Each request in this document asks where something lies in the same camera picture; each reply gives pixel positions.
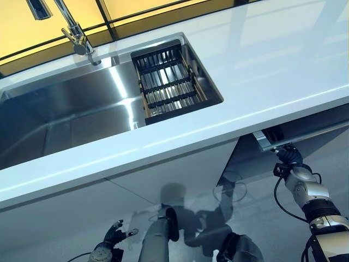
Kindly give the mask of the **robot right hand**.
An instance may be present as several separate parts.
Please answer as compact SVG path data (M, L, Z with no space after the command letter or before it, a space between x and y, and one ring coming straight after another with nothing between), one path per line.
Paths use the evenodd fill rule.
M303 164L303 157L293 145L285 145L275 150L276 156L284 164Z

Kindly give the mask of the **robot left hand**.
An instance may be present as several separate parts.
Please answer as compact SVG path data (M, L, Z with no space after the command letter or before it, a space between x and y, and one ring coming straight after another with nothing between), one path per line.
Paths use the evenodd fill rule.
M113 225L109 228L107 233L104 236L104 243L108 243L111 245L116 245L123 240L135 236L139 233L138 229L131 229L129 231L122 231L121 227L123 226L123 219L118 220L117 222L113 223Z

